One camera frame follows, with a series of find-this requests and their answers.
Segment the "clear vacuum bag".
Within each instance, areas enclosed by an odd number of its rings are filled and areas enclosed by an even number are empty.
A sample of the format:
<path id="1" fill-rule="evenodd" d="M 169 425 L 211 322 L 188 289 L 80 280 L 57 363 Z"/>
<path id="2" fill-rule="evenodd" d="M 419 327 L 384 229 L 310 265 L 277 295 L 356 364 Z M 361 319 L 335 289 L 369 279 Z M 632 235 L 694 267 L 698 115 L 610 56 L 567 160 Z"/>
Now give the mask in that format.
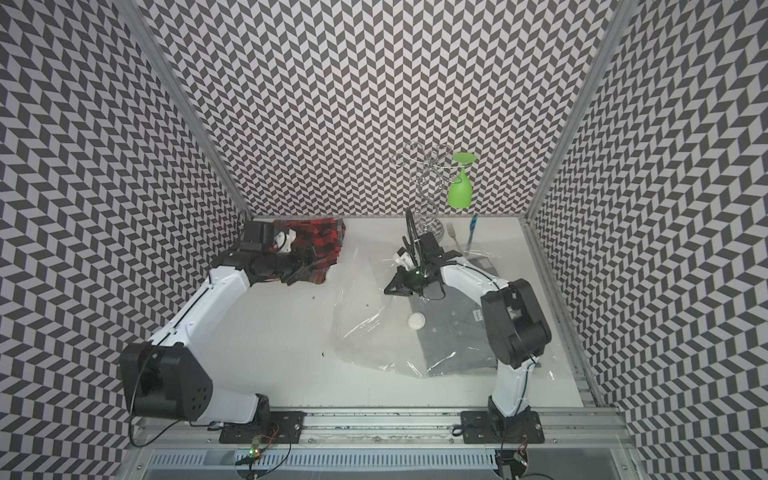
<path id="1" fill-rule="evenodd" d="M 371 242 L 341 265 L 332 335 L 347 363 L 413 378 L 527 369 L 552 342 L 531 284 L 504 279 L 498 254 L 449 251 L 429 266 Z"/>

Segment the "red black checked shirt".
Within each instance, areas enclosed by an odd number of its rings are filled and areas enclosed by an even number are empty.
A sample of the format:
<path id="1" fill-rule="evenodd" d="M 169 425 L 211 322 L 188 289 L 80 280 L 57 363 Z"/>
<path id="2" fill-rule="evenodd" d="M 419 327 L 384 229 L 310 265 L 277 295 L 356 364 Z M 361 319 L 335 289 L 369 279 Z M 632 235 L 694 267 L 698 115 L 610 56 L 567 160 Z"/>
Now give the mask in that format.
<path id="1" fill-rule="evenodd" d="M 274 220 L 279 253 L 314 253 L 314 265 L 300 281 L 322 284 L 341 253 L 346 225 L 342 218 Z"/>

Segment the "grey garment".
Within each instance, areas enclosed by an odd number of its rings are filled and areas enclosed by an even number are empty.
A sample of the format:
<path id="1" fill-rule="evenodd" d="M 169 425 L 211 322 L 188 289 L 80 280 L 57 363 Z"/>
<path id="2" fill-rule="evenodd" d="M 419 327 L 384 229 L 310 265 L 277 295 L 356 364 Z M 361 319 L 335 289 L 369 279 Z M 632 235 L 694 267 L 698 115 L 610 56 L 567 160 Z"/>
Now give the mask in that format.
<path id="1" fill-rule="evenodd" d="M 495 368 L 497 359 L 488 342 L 481 307 L 465 294 L 445 288 L 438 300 L 415 296 L 413 312 L 423 313 L 426 325 L 417 331 L 430 377 Z"/>

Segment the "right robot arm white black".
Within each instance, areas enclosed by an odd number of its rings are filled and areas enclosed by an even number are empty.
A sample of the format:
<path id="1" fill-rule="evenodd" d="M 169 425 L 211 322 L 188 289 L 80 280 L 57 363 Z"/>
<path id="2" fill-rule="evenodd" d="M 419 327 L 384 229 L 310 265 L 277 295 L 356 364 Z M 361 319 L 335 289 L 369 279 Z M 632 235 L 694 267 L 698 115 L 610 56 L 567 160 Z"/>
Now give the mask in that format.
<path id="1" fill-rule="evenodd" d="M 399 265 L 384 288 L 391 296 L 422 295 L 437 284 L 453 288 L 480 307 L 497 375 L 489 409 L 513 419 L 529 408 L 530 380 L 539 358 L 552 340 L 551 329 L 530 283 L 508 281 L 450 251 L 407 269 Z"/>

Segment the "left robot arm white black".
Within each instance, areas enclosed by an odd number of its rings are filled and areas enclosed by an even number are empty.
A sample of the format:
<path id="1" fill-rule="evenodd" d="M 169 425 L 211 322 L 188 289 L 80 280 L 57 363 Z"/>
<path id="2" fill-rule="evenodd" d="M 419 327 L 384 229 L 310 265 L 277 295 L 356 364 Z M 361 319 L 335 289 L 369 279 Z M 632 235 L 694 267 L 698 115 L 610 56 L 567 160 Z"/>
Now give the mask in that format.
<path id="1" fill-rule="evenodd" d="M 206 370 L 204 348 L 229 309 L 253 285 L 278 279 L 288 285 L 316 268 L 314 253 L 228 250 L 172 320 L 144 342 L 120 354 L 126 405 L 134 417 L 192 423 L 246 424 L 259 404 Z"/>

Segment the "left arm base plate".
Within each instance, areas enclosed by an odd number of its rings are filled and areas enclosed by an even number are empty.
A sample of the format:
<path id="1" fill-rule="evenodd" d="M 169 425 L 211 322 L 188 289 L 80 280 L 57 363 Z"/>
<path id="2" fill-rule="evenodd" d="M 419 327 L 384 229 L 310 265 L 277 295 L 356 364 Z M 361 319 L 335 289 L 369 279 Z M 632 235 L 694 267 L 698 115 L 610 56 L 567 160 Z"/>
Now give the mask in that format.
<path id="1" fill-rule="evenodd" d="M 245 424 L 225 423 L 220 444 L 245 445 L 269 443 L 296 444 L 304 427 L 306 413 L 300 410 L 272 411 L 264 418 L 257 416 Z"/>

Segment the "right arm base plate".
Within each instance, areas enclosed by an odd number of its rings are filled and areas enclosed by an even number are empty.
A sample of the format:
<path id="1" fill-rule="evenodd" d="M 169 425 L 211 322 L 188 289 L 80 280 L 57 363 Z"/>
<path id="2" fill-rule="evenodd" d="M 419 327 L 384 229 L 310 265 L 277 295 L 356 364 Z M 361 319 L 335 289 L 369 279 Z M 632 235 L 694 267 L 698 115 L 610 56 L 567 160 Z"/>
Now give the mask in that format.
<path id="1" fill-rule="evenodd" d="M 465 444 L 504 443 L 512 446 L 527 443 L 545 443 L 545 436 L 537 412 L 526 408 L 515 417 L 502 418 L 495 412 L 483 410 L 462 411 L 460 423 L 452 431 Z"/>

